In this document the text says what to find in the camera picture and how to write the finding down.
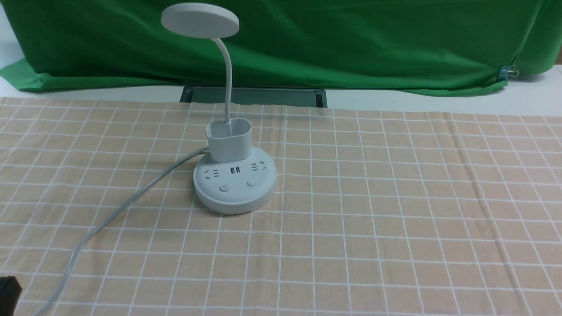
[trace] round lamp head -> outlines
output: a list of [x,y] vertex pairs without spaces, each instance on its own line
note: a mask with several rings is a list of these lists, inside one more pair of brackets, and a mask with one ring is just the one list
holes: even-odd
[[236,15],[207,3],[178,3],[162,12],[162,25],[169,31],[194,38],[225,38],[240,29]]

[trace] gray cable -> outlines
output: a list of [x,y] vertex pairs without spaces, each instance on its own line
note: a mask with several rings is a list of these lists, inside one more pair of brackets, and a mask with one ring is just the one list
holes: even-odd
[[194,152],[192,152],[191,154],[181,158],[180,160],[176,161],[173,165],[169,166],[166,170],[162,171],[162,173],[160,173],[159,175],[157,175],[152,181],[148,182],[147,185],[145,185],[144,187],[142,187],[140,190],[136,191],[135,194],[133,194],[125,203],[123,203],[123,205],[119,206],[119,208],[113,212],[106,220],[103,221],[103,223],[101,223],[98,227],[96,227],[93,231],[89,232],[86,237],[84,237],[84,239],[82,239],[78,245],[76,246],[76,248],[74,248],[74,251],[72,252],[72,255],[70,256],[70,260],[69,260],[69,264],[66,266],[66,270],[63,274],[62,280],[61,282],[58,284],[56,290],[54,291],[54,293],[51,295],[51,297],[49,297],[49,299],[45,302],[45,304],[43,304],[34,314],[33,316],[40,316],[42,315],[50,306],[51,304],[53,304],[58,297],[60,296],[60,294],[62,293],[62,290],[65,288],[66,284],[69,281],[70,278],[70,273],[72,273],[72,270],[74,269],[74,265],[76,264],[76,260],[78,259],[78,255],[80,254],[80,250],[82,250],[82,248],[84,247],[84,245],[92,238],[94,237],[94,235],[96,235],[99,231],[101,231],[105,226],[107,226],[109,223],[111,223],[111,221],[113,221],[115,218],[117,218],[117,216],[119,216],[121,213],[123,213],[124,210],[127,209],[127,207],[129,207],[132,203],[134,203],[136,200],[138,200],[141,196],[143,196],[143,194],[145,194],[150,188],[152,188],[158,181],[160,181],[163,177],[165,177],[167,174],[169,174],[172,170],[176,169],[179,165],[183,164],[184,162],[190,160],[191,158],[200,155],[202,153],[204,153],[205,151],[209,150],[208,147],[204,147],[201,149],[198,149]]

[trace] binder clip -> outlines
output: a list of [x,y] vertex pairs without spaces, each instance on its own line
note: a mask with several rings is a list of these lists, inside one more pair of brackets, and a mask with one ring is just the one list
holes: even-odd
[[519,70],[516,70],[515,65],[503,66],[500,69],[500,73],[497,76],[498,81],[507,80],[508,77],[517,78],[519,76]]

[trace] round power strip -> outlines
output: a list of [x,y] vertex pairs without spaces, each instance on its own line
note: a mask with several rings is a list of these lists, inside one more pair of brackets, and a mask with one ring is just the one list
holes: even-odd
[[240,214],[264,206],[275,191],[277,168],[263,150],[252,147],[244,160],[220,164],[207,153],[195,166],[193,183],[197,196],[209,209]]

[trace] black object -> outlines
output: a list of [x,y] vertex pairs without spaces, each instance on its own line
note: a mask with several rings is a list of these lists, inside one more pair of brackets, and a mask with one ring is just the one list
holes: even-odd
[[16,277],[0,277],[0,316],[13,316],[21,290]]
[[[179,102],[223,103],[224,87],[188,85],[183,88]],[[232,103],[241,105],[287,105],[303,107],[328,107],[323,89],[299,88],[232,88]]]

